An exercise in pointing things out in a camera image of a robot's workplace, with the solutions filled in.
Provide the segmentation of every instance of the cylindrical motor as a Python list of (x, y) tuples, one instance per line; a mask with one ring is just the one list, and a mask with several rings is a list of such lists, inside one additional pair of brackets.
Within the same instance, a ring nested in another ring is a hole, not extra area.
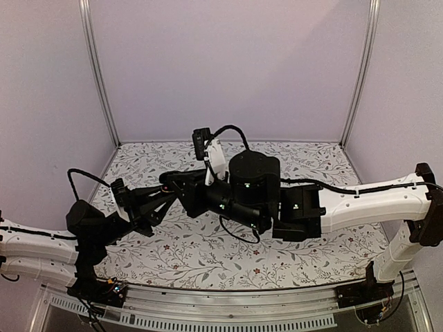
[(246, 150), (229, 162), (233, 198), (244, 205), (267, 204), (280, 193), (280, 162), (260, 152)]

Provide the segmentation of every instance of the metal frame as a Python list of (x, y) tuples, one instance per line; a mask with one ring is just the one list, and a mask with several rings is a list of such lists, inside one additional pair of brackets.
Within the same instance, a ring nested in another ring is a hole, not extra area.
[[(118, 137), (117, 127), (114, 122), (114, 117), (111, 112), (111, 107), (109, 105), (109, 100), (105, 88), (105, 81), (103, 79), (102, 70), (100, 67), (100, 61), (98, 59), (98, 52), (97, 52), (96, 40), (93, 33), (89, 0), (79, 0), (79, 3), (80, 3), (80, 14), (82, 16), (84, 37), (87, 44), (89, 59), (91, 61), (91, 68), (93, 71), (94, 80), (96, 82), (97, 93), (100, 98), (100, 103), (102, 105), (103, 116), (105, 117), (105, 121), (109, 130), (109, 135), (111, 136), (112, 139), (112, 143), (116, 147), (118, 147), (122, 144), (122, 142)], [(356, 113), (360, 104), (360, 99), (363, 92), (363, 87), (365, 84), (365, 79), (370, 63), (370, 57), (374, 45), (375, 34), (377, 31), (379, 6), (380, 6), (380, 0), (370, 0), (368, 26), (366, 29), (365, 43), (360, 63), (359, 74), (357, 77), (356, 85), (354, 87), (354, 92), (352, 94), (352, 101), (350, 105), (350, 110), (346, 118), (345, 128), (343, 130), (341, 139), (339, 141), (340, 146), (342, 146), (343, 148), (346, 148), (349, 142), (352, 126), (354, 125)]]
[[(111, 165), (114, 161), (114, 159), (116, 158), (118, 153), (118, 148), (114, 149), (114, 152), (112, 152), (111, 157), (109, 157), (109, 160), (107, 161), (105, 168), (103, 169), (102, 173), (99, 175), (99, 178), (105, 178), (106, 173), (109, 171), (109, 168), (111, 168)], [(94, 185), (94, 188), (92, 190), (92, 192), (90, 193), (90, 195), (88, 196), (88, 202), (91, 203), (92, 200), (94, 199), (94, 197), (97, 194), (98, 188), (101, 186), (101, 184), (96, 183)]]
[(359, 108), (363, 87), (365, 85), (366, 75), (369, 69), (370, 58), (372, 49), (374, 46), (375, 33), (377, 31), (377, 22), (379, 20), (379, 8), (380, 0), (371, 0), (370, 10), (368, 17), (368, 27), (366, 29), (365, 46), (363, 48), (363, 56), (361, 57), (359, 76), (354, 87), (354, 93), (352, 94), (352, 101), (350, 110), (347, 115), (345, 128), (340, 139), (340, 146), (346, 148), (349, 143), (350, 135), (352, 132), (352, 126), (354, 125), (357, 110)]
[[(432, 326), (415, 274), (411, 269), (405, 270), (404, 277), (405, 298), (411, 301), (417, 329), (419, 332), (431, 332)], [(206, 291), (130, 285), (123, 308), (107, 307), (102, 320), (149, 331), (180, 331), (182, 326), (187, 331), (201, 332), (235, 332), (237, 328), (238, 331), (246, 332), (266, 331), (264, 326), (272, 326), (272, 331), (275, 332), (313, 331), (324, 328), (324, 325), (334, 326), (335, 313), (354, 310), (353, 307), (338, 307), (335, 286), (336, 284), (278, 290)], [(395, 280), (394, 290), (395, 297), (399, 297), (399, 277)], [(39, 303), (44, 305), (39, 306), (35, 317), (42, 322), (48, 312), (47, 305), (79, 315), (87, 314), (79, 301), (69, 297), (62, 287), (48, 286)], [(43, 324), (37, 323), (33, 324), (31, 332), (42, 332)]]
[(92, 73), (94, 81), (96, 82), (98, 97), (102, 105), (103, 116), (105, 117), (112, 143), (115, 147), (118, 147), (120, 146), (120, 139), (118, 138), (117, 127), (114, 122), (114, 117), (112, 116), (111, 107), (109, 106), (100, 62), (98, 61), (96, 40), (92, 28), (91, 11), (89, 9), (89, 0), (80, 0), (80, 14), (82, 16), (84, 38), (86, 39), (89, 60), (91, 61)]

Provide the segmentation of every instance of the leaf pattern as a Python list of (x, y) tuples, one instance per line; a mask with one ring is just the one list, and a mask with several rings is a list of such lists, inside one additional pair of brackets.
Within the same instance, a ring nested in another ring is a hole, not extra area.
[[(243, 150), (238, 142), (222, 143), (227, 159)], [(252, 142), (251, 149), (280, 159), (285, 178), (318, 178), (332, 185), (354, 185), (357, 178), (337, 144)], [(158, 185), (170, 170), (203, 168), (191, 142), (125, 144), (119, 148), (105, 180), (123, 178), (130, 188)], [(100, 187), (93, 204), (105, 214), (114, 207)], [(250, 241), (251, 230), (232, 221), (226, 227)], [(312, 286), (359, 278), (367, 263), (387, 246), (379, 224), (361, 225), (324, 234), (301, 243), (271, 238), (259, 244), (232, 238), (218, 217), (205, 213), (190, 219), (177, 201), (148, 238), (131, 233), (109, 246), (96, 266), (100, 277), (117, 277), (135, 284), (199, 289), (257, 289)]]

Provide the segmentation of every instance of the wire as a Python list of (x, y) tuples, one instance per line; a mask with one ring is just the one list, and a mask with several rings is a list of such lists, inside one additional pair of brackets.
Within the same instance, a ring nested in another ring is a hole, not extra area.
[(260, 243), (260, 236), (259, 236), (259, 234), (257, 233), (256, 230), (252, 230), (252, 233), (254, 234), (254, 237), (257, 239), (256, 242), (245, 240), (245, 239), (243, 239), (241, 237), (238, 237), (237, 235), (234, 235), (233, 233), (228, 231), (228, 228), (226, 228), (226, 226), (223, 224), (223, 216), (219, 216), (219, 220), (220, 220), (221, 227), (226, 231), (226, 233), (228, 233), (232, 237), (235, 237), (237, 240), (240, 240), (240, 241), (243, 241), (243, 242), (246, 242), (246, 243), (250, 243), (250, 244), (258, 244), (258, 243)]
[(80, 198), (78, 197), (78, 193), (77, 193), (77, 190), (75, 188), (74, 181), (72, 179), (72, 173), (81, 174), (83, 176), (86, 176), (87, 178), (90, 178), (91, 180), (94, 180), (95, 182), (98, 182), (101, 185), (104, 185), (105, 187), (108, 187), (108, 188), (111, 187), (109, 184), (104, 182), (101, 178), (98, 178), (97, 176), (95, 176), (95, 175), (93, 175), (91, 173), (88, 173), (86, 171), (83, 171), (83, 170), (77, 169), (77, 168), (70, 168), (68, 170), (68, 179), (69, 179), (69, 183), (71, 184), (71, 188), (72, 188), (72, 191), (74, 193), (76, 201), (79, 201)]
[(6, 277), (3, 273), (1, 273), (0, 275), (1, 275), (3, 278), (5, 278), (6, 280), (8, 280), (9, 282), (18, 282), (18, 281), (20, 280), (20, 276), (19, 276), (19, 275), (17, 275), (17, 278), (15, 278), (15, 279), (12, 279), (12, 278)]
[(364, 324), (364, 325), (366, 325), (366, 326), (368, 326), (368, 327), (371, 327), (371, 326), (374, 326), (374, 325), (378, 325), (379, 323), (384, 322), (384, 321), (386, 321), (387, 319), (389, 319), (390, 317), (392, 317), (392, 316), (395, 314), (395, 312), (398, 310), (398, 308), (400, 307), (401, 302), (403, 301), (403, 298), (404, 298), (404, 288), (405, 288), (405, 285), (404, 285), (405, 282), (404, 282), (404, 276), (403, 276), (403, 273), (402, 273), (401, 271), (399, 271), (399, 273), (400, 273), (400, 277), (401, 277), (401, 295), (400, 295), (400, 299), (399, 299), (399, 301), (398, 301), (396, 307), (390, 312), (390, 315), (388, 315), (388, 316), (386, 316), (386, 317), (383, 317), (383, 311), (380, 312), (380, 314), (379, 314), (377, 317), (374, 317), (374, 318), (371, 319), (372, 322), (375, 322), (375, 323), (371, 323), (371, 324), (368, 324), (367, 322), (364, 322), (364, 321), (362, 320), (362, 318), (360, 318), (360, 317), (357, 315), (356, 309), (354, 309), (354, 313), (355, 313), (356, 317), (358, 318), (358, 320), (359, 320), (362, 324)]
[(51, 234), (48, 232), (43, 232), (41, 230), (27, 230), (25, 228), (18, 228), (18, 227), (0, 226), (0, 230), (6, 230), (9, 232), (33, 234), (33, 235), (42, 235), (44, 237), (50, 237), (52, 239), (61, 239), (61, 240), (76, 240), (77, 239), (77, 237), (65, 237), (64, 235)]
[[(223, 133), (224, 131), (229, 130), (229, 129), (235, 130), (240, 135), (240, 137), (242, 138), (242, 141), (243, 141), (244, 148), (246, 150), (249, 150), (248, 140), (246, 139), (246, 136), (244, 135), (243, 131), (239, 127), (237, 127), (233, 124), (227, 124), (226, 126), (223, 126), (222, 128), (216, 130), (216, 132), (213, 135), (211, 135), (211, 137), (209, 137), (208, 141), (206, 142), (205, 150), (208, 149), (209, 144), (214, 140), (214, 138), (216, 138), (218, 135), (220, 135), (221, 133)], [(214, 181), (216, 181), (218, 179), (218, 177), (217, 177), (216, 173), (214, 172), (213, 166), (210, 164), (209, 160), (205, 160), (205, 166), (206, 166), (206, 169), (209, 169), (210, 175), (213, 176)]]
[(384, 322), (389, 317), (392, 317), (392, 315), (394, 315), (395, 311), (397, 311), (398, 308), (400, 307), (401, 301), (403, 301), (403, 296), (404, 296), (404, 276), (403, 276), (403, 273), (401, 273), (401, 271), (400, 271), (400, 277), (401, 277), (401, 295), (400, 295), (399, 302), (397, 303), (397, 306), (391, 311), (390, 315), (381, 318), (380, 322)]
[(388, 292), (386, 290), (385, 290), (385, 294), (386, 294), (386, 297), (388, 298), (388, 301), (386, 302), (386, 304), (383, 305), (384, 310), (386, 310), (389, 307), (389, 304), (392, 301), (392, 297), (388, 294)]
[(227, 124), (226, 126), (223, 126), (222, 128), (216, 130), (216, 132), (213, 135), (211, 135), (211, 137), (209, 137), (209, 140), (206, 142), (205, 150), (209, 147), (209, 144), (213, 141), (214, 138), (216, 138), (218, 135), (229, 129), (235, 130), (240, 135), (243, 141), (244, 148), (246, 150), (249, 150), (248, 140), (246, 139), (246, 136), (244, 135), (243, 131), (239, 127), (233, 124)]
[(206, 160), (206, 161), (205, 161), (205, 165), (206, 165), (206, 168), (209, 169), (210, 175), (213, 176), (214, 181), (217, 180), (217, 175), (216, 175), (216, 173), (214, 172), (213, 166), (210, 164), (210, 161), (209, 161), (209, 160)]
[(102, 332), (106, 332), (105, 328), (100, 323), (100, 320), (98, 320), (96, 314), (94, 313), (94, 311), (97, 312), (97, 309), (91, 303), (89, 303), (89, 306), (88, 306), (86, 303), (84, 303), (84, 301), (82, 299), (80, 299), (79, 297), (77, 297), (77, 298), (80, 301), (80, 303), (83, 304), (83, 306), (88, 310), (89, 323), (90, 323), (90, 326), (92, 327), (92, 329), (96, 332), (99, 332), (99, 330), (94, 326), (94, 324), (97, 324), (102, 329)]
[(331, 190), (332, 192), (338, 192), (339, 194), (347, 194), (347, 195), (357, 195), (357, 194), (360, 195), (360, 194), (369, 194), (369, 193), (373, 193), (373, 192), (383, 192), (383, 191), (395, 189), (395, 188), (414, 187), (416, 185), (432, 186), (432, 187), (435, 187), (435, 188), (443, 191), (443, 187), (436, 185), (435, 183), (430, 183), (430, 182), (402, 183), (402, 184), (396, 184), (396, 185), (382, 185), (380, 187), (365, 188), (365, 189), (356, 191), (356, 190), (349, 190), (349, 189), (334, 187), (333, 185), (328, 185), (327, 183), (324, 183), (320, 180), (316, 180), (314, 178), (282, 178), (280, 180), (283, 183), (288, 183), (288, 184), (313, 183), (316, 185), (320, 185), (321, 187), (324, 187), (328, 190)]

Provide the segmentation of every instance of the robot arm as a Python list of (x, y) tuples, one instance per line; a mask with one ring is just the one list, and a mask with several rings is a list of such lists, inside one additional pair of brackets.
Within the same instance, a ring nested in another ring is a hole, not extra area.
[[(427, 164), (393, 181), (337, 188), (310, 179), (281, 180), (280, 161), (256, 151), (243, 151), (227, 165), (209, 129), (198, 129), (192, 137), (205, 169), (167, 172), (160, 176), (160, 185), (134, 190), (118, 179), (111, 184), (117, 212), (109, 216), (78, 201), (66, 216), (66, 232), (0, 219), (0, 272), (56, 282), (66, 286), (69, 295), (122, 306), (125, 283), (98, 280), (93, 267), (106, 257), (105, 246), (126, 234), (152, 236), (176, 199), (191, 218), (212, 211), (257, 234), (272, 229), (273, 237), (283, 241), (407, 220), (385, 252), (370, 262), (364, 282), (337, 287), (339, 305), (350, 306), (392, 295), (397, 273), (423, 246), (436, 246), (443, 239), (443, 192), (436, 189)], [(280, 182), (313, 184), (280, 187)]]

